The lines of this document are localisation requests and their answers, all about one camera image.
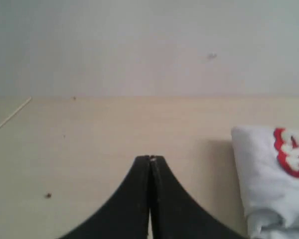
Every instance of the table surface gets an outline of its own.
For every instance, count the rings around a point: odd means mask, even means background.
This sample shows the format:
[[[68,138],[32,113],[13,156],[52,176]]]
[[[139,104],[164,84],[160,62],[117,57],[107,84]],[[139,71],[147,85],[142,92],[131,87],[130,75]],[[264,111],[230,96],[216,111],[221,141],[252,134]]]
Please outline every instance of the table surface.
[[[23,101],[1,99],[0,120]],[[34,98],[0,129],[0,239],[70,231],[144,154],[165,156],[189,194],[245,236],[230,141],[240,124],[299,128],[299,98]]]

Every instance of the white wall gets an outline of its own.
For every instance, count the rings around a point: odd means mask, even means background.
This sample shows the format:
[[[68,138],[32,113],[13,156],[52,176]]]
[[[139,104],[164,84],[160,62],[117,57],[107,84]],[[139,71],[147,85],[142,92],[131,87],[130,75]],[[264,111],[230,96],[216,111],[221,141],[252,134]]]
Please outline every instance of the white wall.
[[[299,95],[299,0],[0,0],[0,95],[264,93]]]

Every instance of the thin wooden stick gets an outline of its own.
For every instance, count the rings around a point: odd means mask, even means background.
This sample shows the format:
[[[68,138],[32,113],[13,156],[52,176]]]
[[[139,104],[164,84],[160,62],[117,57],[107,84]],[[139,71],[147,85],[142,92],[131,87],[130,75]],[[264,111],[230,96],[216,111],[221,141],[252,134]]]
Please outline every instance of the thin wooden stick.
[[[4,119],[0,123],[0,129],[10,120],[12,117],[14,117],[20,110],[22,110],[30,101],[32,100],[32,97],[28,98],[24,103],[22,103],[11,115],[9,115],[6,119]]]

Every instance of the red design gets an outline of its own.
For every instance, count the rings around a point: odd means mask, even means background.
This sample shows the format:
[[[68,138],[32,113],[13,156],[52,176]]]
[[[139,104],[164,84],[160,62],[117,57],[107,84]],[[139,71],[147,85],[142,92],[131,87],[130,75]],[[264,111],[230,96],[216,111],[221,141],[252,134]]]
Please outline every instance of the red design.
[[[276,128],[274,136],[280,166],[291,176],[299,178],[299,131]]]

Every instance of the folded white fabric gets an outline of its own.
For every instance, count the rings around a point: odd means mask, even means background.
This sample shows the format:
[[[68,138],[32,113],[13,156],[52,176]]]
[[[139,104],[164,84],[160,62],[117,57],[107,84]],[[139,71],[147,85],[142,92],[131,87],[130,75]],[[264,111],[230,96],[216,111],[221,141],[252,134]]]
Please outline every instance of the folded white fabric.
[[[252,239],[299,239],[299,130],[232,129],[241,197]]]

